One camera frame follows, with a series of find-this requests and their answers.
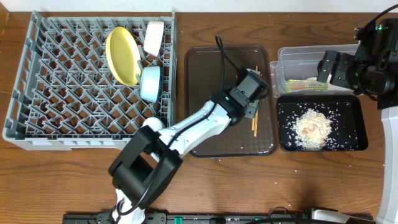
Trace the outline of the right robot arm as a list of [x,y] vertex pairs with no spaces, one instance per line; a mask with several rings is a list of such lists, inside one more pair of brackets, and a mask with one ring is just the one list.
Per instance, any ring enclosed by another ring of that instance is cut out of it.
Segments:
[[397,223],[397,19],[355,30],[354,55],[327,50],[317,81],[364,94],[377,102],[385,137],[384,186],[377,223]]

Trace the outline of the wooden chopstick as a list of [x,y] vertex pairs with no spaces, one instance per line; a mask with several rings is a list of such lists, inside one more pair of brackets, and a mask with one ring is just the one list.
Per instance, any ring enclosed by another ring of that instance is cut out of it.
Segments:
[[257,136],[257,134],[256,134],[256,131],[257,131],[256,125],[257,125],[257,117],[258,117],[257,114],[258,114],[258,112],[256,111],[254,113],[254,118],[252,119],[252,130],[254,131],[254,136]]
[[255,117],[252,122],[252,129],[254,131],[254,137],[257,137],[258,115],[259,115],[259,110],[256,111]]

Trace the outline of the yellow plastic plate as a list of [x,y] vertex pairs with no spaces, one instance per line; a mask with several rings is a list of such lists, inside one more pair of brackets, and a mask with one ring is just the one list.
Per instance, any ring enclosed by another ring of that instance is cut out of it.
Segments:
[[126,86],[138,84],[137,75],[141,56],[131,33],[124,27],[116,27],[106,39],[106,60],[111,73]]

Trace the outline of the pale green plastic cup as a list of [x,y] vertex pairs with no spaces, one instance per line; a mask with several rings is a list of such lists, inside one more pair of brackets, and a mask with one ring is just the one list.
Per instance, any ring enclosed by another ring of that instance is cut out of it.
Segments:
[[147,118],[143,122],[142,126],[148,126],[155,132],[165,128],[164,123],[159,118],[156,117]]

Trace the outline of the light blue plastic bowl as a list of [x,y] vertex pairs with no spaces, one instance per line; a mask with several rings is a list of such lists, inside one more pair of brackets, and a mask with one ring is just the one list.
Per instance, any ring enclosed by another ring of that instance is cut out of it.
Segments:
[[151,103],[157,101],[160,88],[160,67],[146,67],[141,73],[141,98]]

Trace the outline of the rice food leftovers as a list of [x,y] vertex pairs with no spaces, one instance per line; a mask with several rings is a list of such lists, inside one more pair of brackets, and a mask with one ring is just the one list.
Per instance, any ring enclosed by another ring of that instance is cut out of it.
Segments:
[[349,103],[279,103],[279,131],[287,151],[359,149]]

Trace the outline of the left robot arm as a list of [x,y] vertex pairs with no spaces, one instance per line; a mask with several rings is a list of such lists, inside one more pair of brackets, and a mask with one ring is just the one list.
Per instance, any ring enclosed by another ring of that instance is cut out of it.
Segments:
[[253,70],[243,70],[237,84],[221,89],[185,120],[154,131],[141,127],[109,167],[117,203],[111,223],[143,223],[145,210],[168,187],[183,156],[212,136],[238,124],[249,105],[265,98],[269,84]]

